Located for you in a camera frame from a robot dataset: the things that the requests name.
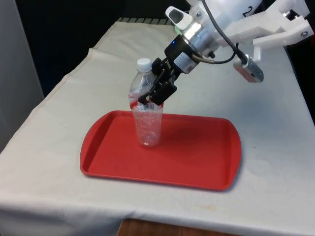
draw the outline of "red tray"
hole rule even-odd
[[[92,177],[225,190],[241,162],[241,141],[221,118],[163,115],[157,147],[138,144],[131,112],[113,111],[88,131],[81,171]]]

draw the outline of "white tablecloth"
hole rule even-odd
[[[114,24],[35,108],[0,155],[2,236],[111,236],[125,218],[247,236],[315,235],[315,129],[283,48],[264,55],[261,84],[247,83],[231,63],[201,64],[178,79],[178,91],[165,104],[166,113],[233,122],[243,161],[230,190],[80,172],[90,126],[109,111],[128,110],[136,60],[164,58],[174,37],[171,26]],[[221,48],[216,59],[231,53]]]

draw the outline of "screw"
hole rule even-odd
[[[307,35],[309,35],[309,33],[308,33],[307,31],[301,33],[301,36],[302,36],[302,37],[306,37]]]

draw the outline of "wall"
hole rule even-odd
[[[43,99],[15,2],[0,0],[0,152]]]

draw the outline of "cable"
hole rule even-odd
[[[221,30],[220,26],[218,26],[216,20],[214,19],[207,3],[206,0],[201,0],[203,6],[206,9],[206,12],[208,13],[210,20],[213,24],[213,26],[216,28],[216,30],[218,31],[218,33],[222,36],[222,38],[228,43],[228,45],[230,45],[230,47],[233,49],[233,51],[235,52],[235,54],[240,58],[242,64],[247,64],[247,57],[246,55],[240,50],[238,49],[233,43],[232,41],[225,35],[225,33]]]
[[[209,60],[209,59],[204,59],[204,58],[201,58],[201,57],[198,57],[196,55],[192,55],[192,59],[194,61],[198,61],[198,62],[203,62],[203,63],[207,63],[207,64],[225,64],[225,63],[228,63],[230,61],[232,61],[236,56],[236,53],[234,52],[233,55],[227,59],[227,60],[223,60],[223,61],[214,61],[214,60]]]

